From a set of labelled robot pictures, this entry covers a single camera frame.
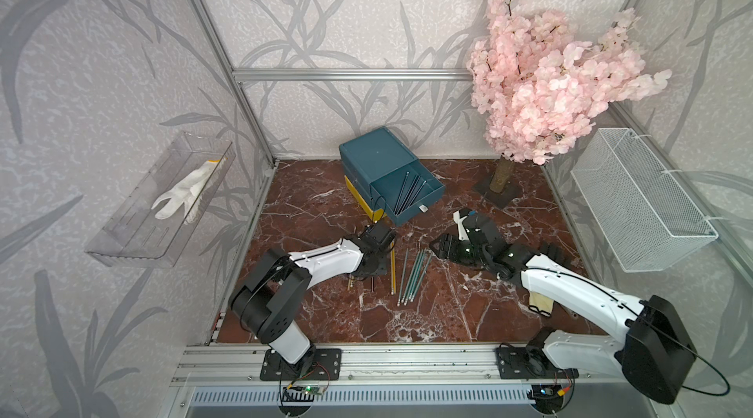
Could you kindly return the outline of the green pencil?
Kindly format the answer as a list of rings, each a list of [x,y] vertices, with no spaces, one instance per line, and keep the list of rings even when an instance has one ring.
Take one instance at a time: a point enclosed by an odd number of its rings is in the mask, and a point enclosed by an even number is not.
[[[407,273],[407,267],[408,267],[408,261],[409,261],[409,255],[410,255],[410,249],[406,249],[403,264],[402,264],[402,272],[400,277],[400,285],[398,290],[398,301],[397,306],[400,306],[403,302],[404,298],[404,291],[406,286],[406,273]]]
[[[413,267],[408,288],[404,296],[404,304],[413,302],[413,299],[415,298],[416,292],[419,288],[421,278],[424,276],[425,267],[430,260],[431,251],[429,249],[423,249],[422,252],[418,255],[416,263]]]

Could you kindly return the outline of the teal pull-out drawer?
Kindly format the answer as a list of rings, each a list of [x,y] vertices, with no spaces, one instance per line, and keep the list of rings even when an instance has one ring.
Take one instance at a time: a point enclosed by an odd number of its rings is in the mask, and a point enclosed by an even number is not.
[[[400,208],[398,214],[394,214],[393,205],[406,171],[410,172],[410,178],[404,194],[402,208]],[[412,196],[423,180],[426,180],[427,184],[419,200],[413,206],[408,207]],[[445,186],[419,160],[415,160],[370,184],[370,195],[373,197],[373,201],[397,227],[406,224],[418,215],[428,212],[433,204],[440,201],[444,191]]]

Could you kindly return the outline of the dark grey pencil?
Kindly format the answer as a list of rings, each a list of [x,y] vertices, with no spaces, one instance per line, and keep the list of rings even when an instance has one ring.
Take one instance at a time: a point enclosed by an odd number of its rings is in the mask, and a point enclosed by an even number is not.
[[[410,178],[410,172],[406,171],[405,174],[404,174],[404,176],[403,176],[403,180],[401,182],[401,186],[400,186],[399,192],[397,194],[396,200],[395,200],[394,205],[393,205],[393,213],[394,214],[398,214],[398,211],[400,210],[400,208],[402,208],[402,204],[403,204],[403,200],[404,200],[404,194],[405,194],[405,191],[406,191],[406,188],[407,188],[407,185],[408,185],[409,178]]]
[[[417,191],[415,192],[414,196],[412,196],[408,207],[413,206],[419,200],[421,193],[423,192],[426,184],[427,184],[426,180],[423,180],[423,182],[421,182],[421,185],[417,188]]]

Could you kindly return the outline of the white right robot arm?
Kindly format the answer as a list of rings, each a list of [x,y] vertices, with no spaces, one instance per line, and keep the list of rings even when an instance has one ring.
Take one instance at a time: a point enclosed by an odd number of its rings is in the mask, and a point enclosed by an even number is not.
[[[454,219],[457,233],[443,234],[429,245],[436,257],[480,268],[553,300],[602,331],[590,336],[543,330],[529,343],[535,362],[624,377],[653,402],[676,401],[697,355],[668,300],[642,300],[578,275],[564,266],[564,255],[555,245],[534,249],[509,243],[480,212],[464,208]]]

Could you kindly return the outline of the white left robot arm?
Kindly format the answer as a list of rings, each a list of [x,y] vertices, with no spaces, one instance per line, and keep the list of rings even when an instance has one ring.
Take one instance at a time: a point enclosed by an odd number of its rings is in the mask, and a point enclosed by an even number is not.
[[[307,369],[316,347],[295,321],[307,292],[341,275],[364,280],[386,274],[396,238],[396,231],[380,220],[359,235],[311,251],[273,247],[235,289],[227,310],[289,366]]]

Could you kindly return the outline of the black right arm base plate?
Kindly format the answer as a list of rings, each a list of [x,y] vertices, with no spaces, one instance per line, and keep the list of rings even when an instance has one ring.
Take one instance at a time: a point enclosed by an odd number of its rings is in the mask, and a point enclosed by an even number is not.
[[[559,369],[544,355],[540,347],[513,347],[502,343],[495,350],[501,379],[546,381],[578,379],[577,369]]]

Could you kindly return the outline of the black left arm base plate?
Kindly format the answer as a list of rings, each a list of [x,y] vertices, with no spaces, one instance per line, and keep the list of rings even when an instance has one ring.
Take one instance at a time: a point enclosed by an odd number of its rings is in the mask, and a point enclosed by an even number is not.
[[[274,349],[264,356],[260,372],[263,382],[294,380],[337,381],[342,365],[342,349],[316,349],[308,351],[300,361],[288,363]]]

